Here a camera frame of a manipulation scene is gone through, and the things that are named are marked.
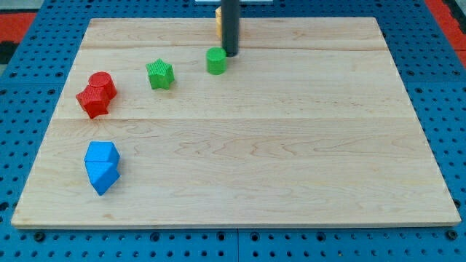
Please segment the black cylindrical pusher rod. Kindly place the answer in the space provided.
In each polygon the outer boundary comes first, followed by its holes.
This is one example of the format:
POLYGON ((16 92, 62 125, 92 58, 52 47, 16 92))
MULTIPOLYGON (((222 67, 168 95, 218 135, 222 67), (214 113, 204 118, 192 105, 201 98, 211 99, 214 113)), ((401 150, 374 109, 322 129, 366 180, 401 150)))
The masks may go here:
POLYGON ((240 36, 240 1, 221 0, 222 47, 227 57, 234 57, 239 52, 240 36))

